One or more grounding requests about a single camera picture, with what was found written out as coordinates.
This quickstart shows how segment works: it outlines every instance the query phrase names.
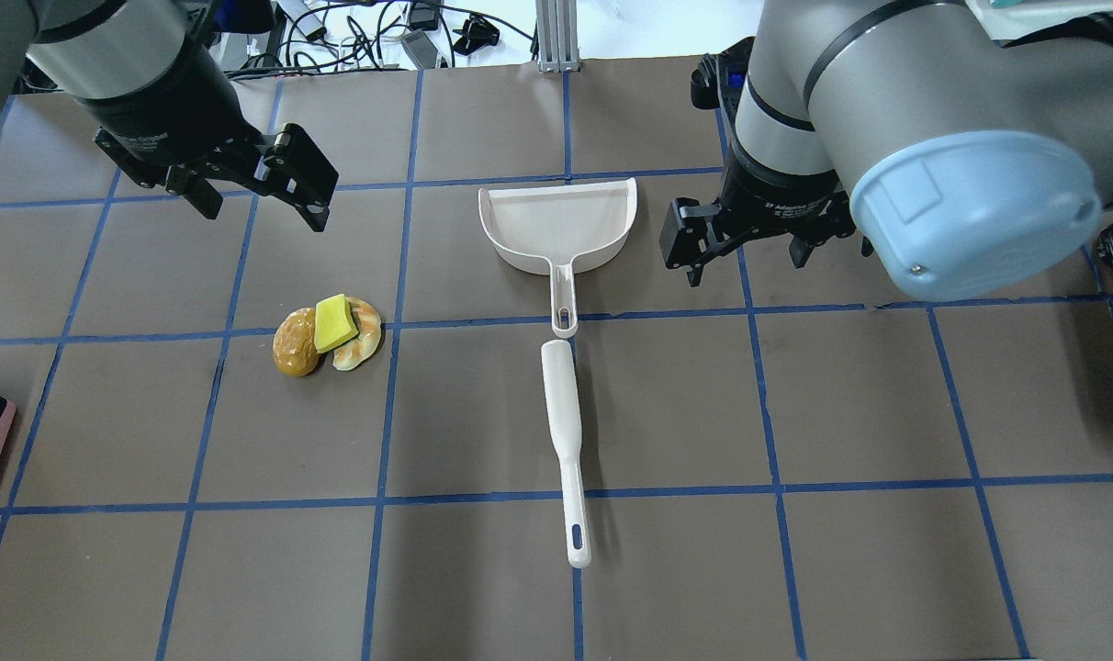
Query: yellow sponge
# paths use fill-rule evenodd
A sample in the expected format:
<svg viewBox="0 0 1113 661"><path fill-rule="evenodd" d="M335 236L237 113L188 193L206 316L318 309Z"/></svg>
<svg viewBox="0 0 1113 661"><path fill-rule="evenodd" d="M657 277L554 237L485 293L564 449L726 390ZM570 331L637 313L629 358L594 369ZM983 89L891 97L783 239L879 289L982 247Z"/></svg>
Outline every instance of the yellow sponge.
<svg viewBox="0 0 1113 661"><path fill-rule="evenodd" d="M337 294L316 304L316 351L327 353L355 338L356 322L344 294Z"/></svg>

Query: dustpan handle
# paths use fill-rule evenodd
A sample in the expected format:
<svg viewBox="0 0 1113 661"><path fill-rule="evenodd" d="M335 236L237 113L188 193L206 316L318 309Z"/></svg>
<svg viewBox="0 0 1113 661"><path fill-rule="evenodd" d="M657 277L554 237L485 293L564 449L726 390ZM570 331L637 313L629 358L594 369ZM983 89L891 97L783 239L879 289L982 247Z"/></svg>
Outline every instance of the dustpan handle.
<svg viewBox="0 0 1113 661"><path fill-rule="evenodd" d="M573 289L573 265L553 265L549 272L552 289L553 333L558 338L572 338L577 333L577 292Z"/></svg>

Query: metal stand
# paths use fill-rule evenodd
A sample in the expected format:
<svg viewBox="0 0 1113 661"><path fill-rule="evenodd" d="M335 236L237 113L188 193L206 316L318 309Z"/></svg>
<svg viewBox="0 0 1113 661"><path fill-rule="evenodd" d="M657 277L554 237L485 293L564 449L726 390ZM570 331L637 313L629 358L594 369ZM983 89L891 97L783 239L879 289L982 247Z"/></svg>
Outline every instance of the metal stand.
<svg viewBox="0 0 1113 661"><path fill-rule="evenodd" d="M577 0L536 0L536 60L541 71L578 71Z"/></svg>

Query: brush handle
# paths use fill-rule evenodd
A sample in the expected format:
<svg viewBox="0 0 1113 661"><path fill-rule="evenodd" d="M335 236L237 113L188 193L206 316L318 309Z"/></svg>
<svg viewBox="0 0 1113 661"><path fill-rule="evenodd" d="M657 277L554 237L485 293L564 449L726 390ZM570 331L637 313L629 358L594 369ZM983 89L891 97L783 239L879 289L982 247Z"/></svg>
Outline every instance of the brush handle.
<svg viewBox="0 0 1113 661"><path fill-rule="evenodd" d="M564 503L564 543L569 564L589 568L590 530L585 524L585 486L581 480L581 406L573 369L573 348L564 339L540 347L544 376L544 403L549 408L549 431L560 461L561 501Z"/></svg>
<svg viewBox="0 0 1113 661"><path fill-rule="evenodd" d="M569 564L578 570L589 568L593 560L590 551L590 529L585 517L585 485L581 482L581 464L561 462L561 502L564 503L564 549Z"/></svg>

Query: bread roll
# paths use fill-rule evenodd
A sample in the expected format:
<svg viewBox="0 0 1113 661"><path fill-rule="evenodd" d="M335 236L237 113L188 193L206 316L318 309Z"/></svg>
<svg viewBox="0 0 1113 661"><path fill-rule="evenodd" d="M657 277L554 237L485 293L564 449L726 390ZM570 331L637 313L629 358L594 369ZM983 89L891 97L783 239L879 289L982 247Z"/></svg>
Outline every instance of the bread roll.
<svg viewBox="0 0 1113 661"><path fill-rule="evenodd" d="M346 296L359 334L333 351L333 367L347 372L367 361L381 344L381 314L367 302Z"/></svg>
<svg viewBox="0 0 1113 661"><path fill-rule="evenodd" d="M270 344L270 357L279 372L289 376L313 373L321 364L316 352L316 308L299 308L283 319Z"/></svg>

